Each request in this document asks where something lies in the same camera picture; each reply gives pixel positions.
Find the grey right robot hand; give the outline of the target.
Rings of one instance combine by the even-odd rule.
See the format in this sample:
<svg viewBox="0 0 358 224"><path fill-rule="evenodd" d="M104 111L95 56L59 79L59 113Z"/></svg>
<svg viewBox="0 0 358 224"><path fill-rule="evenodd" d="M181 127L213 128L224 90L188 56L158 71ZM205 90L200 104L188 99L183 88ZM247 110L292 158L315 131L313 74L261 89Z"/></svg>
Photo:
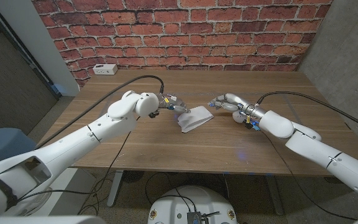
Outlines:
<svg viewBox="0 0 358 224"><path fill-rule="evenodd" d="M212 99L208 105L216 108L217 110L222 108L232 112L242 112L246 116L257 119L261 119L267 112L266 110L259 108L258 106L249 103L247 100L232 93L225 93L217 96Z"/></svg>

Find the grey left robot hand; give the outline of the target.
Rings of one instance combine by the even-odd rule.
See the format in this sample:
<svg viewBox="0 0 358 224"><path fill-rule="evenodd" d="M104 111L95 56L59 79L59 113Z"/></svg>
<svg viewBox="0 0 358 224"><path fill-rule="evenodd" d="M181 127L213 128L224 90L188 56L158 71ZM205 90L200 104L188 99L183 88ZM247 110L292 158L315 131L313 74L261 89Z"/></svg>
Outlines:
<svg viewBox="0 0 358 224"><path fill-rule="evenodd" d="M190 109L187 108L185 102L174 95L160 93L157 95L159 105L161 109L168 109L173 111L176 114L189 113Z"/></svg>

